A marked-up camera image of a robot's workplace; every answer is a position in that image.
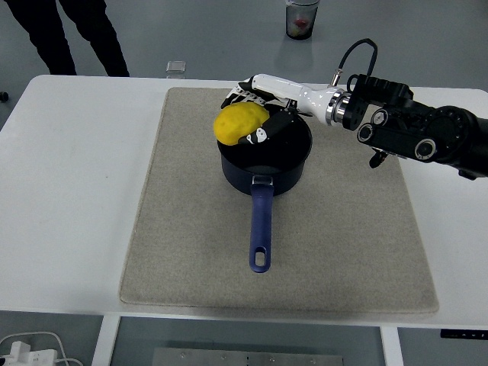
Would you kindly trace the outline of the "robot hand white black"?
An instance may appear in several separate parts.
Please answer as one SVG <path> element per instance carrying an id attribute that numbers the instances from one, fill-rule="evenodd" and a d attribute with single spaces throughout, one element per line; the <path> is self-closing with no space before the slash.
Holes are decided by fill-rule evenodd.
<path id="1" fill-rule="evenodd" d="M 239 82 L 226 96 L 213 122 L 217 141 L 226 146 L 263 143 L 294 122 L 293 114 L 311 115 L 334 126 L 333 86 L 315 90 L 267 74 Z"/>

